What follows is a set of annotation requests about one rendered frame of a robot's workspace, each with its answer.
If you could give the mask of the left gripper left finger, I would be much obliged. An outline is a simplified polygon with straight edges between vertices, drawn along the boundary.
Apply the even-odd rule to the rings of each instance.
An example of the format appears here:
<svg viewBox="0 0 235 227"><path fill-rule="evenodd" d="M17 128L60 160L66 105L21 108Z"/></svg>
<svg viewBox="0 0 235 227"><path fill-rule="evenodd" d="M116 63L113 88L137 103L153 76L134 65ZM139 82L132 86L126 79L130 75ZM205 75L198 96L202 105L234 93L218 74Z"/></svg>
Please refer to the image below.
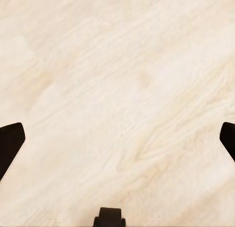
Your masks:
<svg viewBox="0 0 235 227"><path fill-rule="evenodd" d="M0 180L4 177L25 142L21 122L0 127Z"/></svg>

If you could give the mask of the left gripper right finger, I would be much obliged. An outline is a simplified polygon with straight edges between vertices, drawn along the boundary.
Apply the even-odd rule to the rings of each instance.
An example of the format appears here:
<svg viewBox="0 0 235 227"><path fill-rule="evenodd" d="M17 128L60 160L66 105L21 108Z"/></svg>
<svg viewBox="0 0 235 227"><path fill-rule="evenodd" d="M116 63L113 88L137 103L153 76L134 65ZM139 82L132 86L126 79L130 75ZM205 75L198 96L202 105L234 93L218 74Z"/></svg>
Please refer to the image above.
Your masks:
<svg viewBox="0 0 235 227"><path fill-rule="evenodd" d="M223 122L219 139L235 161L235 124Z"/></svg>

